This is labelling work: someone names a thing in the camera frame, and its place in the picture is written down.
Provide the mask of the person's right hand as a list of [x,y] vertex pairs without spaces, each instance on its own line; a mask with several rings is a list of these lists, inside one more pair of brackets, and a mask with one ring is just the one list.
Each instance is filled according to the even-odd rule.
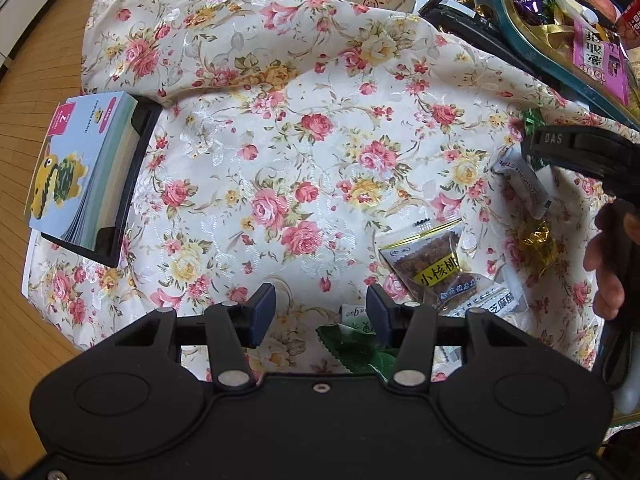
[[622,217],[607,204],[597,214],[596,227],[599,233],[588,243],[582,265],[596,274],[593,312],[611,322],[639,304],[639,216],[626,212]]

